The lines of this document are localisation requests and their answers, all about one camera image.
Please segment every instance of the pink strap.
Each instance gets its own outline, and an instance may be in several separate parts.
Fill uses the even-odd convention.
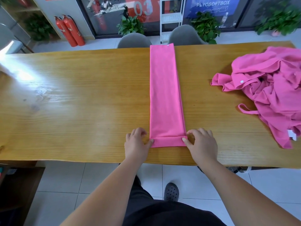
[[[150,46],[150,139],[152,147],[185,146],[180,85],[173,44]]]
[[[244,104],[239,104],[238,108],[244,114],[259,114],[258,110],[249,110]]]

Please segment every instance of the fire extinguisher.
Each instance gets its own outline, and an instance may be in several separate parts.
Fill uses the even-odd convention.
[[[93,1],[92,9],[93,9],[94,13],[96,14],[96,18],[99,22],[99,25],[100,25],[101,29],[102,30],[107,30],[107,25],[106,25],[106,22],[103,18],[103,15],[100,14],[101,6],[100,6],[99,0],[94,0]]]
[[[66,24],[67,28],[69,29],[71,35],[74,37],[75,41],[77,42],[77,44],[79,46],[83,46],[85,45],[85,41],[84,38],[81,36],[74,20],[72,19],[72,17],[67,16],[67,15],[63,15],[64,16],[64,23]]]
[[[55,16],[55,24],[58,26],[59,30],[61,30],[62,34],[65,36],[65,38],[67,39],[67,41],[69,42],[71,47],[76,47],[77,42],[71,35],[71,33],[70,33],[69,29],[67,28],[67,26],[65,25],[64,21],[60,17]]]

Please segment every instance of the folded pink shirt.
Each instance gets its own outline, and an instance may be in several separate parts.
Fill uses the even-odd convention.
[[[243,104],[238,108],[258,114],[278,144],[292,148],[288,130],[301,135],[301,50],[268,47],[264,53],[238,57],[232,71],[231,75],[217,73],[211,85],[223,86],[223,91],[241,89],[257,110],[245,110]]]
[[[150,139],[152,147],[185,146],[180,85],[173,44],[150,46]]]

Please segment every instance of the gray chair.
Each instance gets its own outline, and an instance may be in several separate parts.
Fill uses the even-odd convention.
[[[200,45],[207,44],[201,40],[198,33],[190,25],[181,25],[175,28],[168,39],[168,44],[180,45]]]
[[[0,54],[15,54],[20,50],[25,53],[23,46],[33,53],[25,44],[16,40],[13,32],[6,25],[0,23]]]
[[[123,36],[117,48],[149,48],[151,45],[149,38],[134,32]]]

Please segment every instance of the wooden table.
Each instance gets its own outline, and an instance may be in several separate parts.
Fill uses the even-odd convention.
[[[301,142],[281,149],[240,90],[210,86],[238,56],[289,41],[175,47],[186,129],[211,129],[224,165],[301,168]],[[125,135],[149,131],[149,49],[0,56],[0,160],[121,162]],[[195,165],[186,147],[152,148],[147,163]]]

